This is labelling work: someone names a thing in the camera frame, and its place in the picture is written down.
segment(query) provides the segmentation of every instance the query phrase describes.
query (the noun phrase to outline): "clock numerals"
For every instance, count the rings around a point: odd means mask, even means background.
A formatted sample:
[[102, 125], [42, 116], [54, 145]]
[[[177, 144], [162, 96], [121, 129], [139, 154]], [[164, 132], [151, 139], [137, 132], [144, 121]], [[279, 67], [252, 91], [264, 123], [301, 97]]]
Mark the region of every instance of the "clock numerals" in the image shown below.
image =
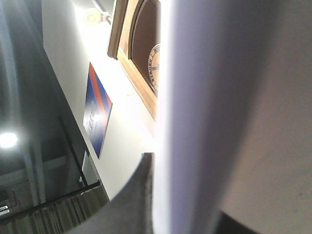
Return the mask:
[[157, 92], [158, 87], [159, 55], [160, 44], [157, 44], [151, 49], [148, 58], [148, 74], [150, 77], [150, 85], [155, 92]]

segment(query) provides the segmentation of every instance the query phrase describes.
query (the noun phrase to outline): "ceiling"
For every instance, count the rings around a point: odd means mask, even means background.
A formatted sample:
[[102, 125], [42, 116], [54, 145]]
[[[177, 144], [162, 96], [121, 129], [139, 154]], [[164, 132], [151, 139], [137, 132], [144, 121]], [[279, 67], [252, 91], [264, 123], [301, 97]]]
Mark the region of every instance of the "ceiling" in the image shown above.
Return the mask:
[[0, 149], [0, 192], [18, 212], [83, 186], [70, 148], [80, 166], [87, 148], [43, 49], [41, 1], [3, 0], [0, 20], [0, 134], [18, 136]]

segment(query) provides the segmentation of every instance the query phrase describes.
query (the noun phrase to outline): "poster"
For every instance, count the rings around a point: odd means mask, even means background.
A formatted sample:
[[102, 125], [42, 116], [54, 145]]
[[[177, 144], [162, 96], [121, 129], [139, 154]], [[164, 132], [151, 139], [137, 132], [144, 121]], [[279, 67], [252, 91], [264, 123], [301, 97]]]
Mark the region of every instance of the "poster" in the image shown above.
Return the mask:
[[98, 158], [103, 147], [112, 106], [110, 98], [90, 63], [83, 126]]

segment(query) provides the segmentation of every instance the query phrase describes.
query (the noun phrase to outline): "ceiling light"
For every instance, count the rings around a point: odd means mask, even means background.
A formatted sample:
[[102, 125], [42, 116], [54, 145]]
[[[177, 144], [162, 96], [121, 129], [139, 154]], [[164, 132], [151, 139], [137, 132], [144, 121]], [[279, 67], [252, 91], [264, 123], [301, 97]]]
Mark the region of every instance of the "ceiling light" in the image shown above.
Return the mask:
[[13, 147], [18, 138], [14, 133], [3, 133], [0, 135], [0, 147], [1, 148], [10, 148]]
[[88, 26], [95, 26], [102, 21], [102, 14], [95, 8], [90, 8], [84, 13], [84, 22]]

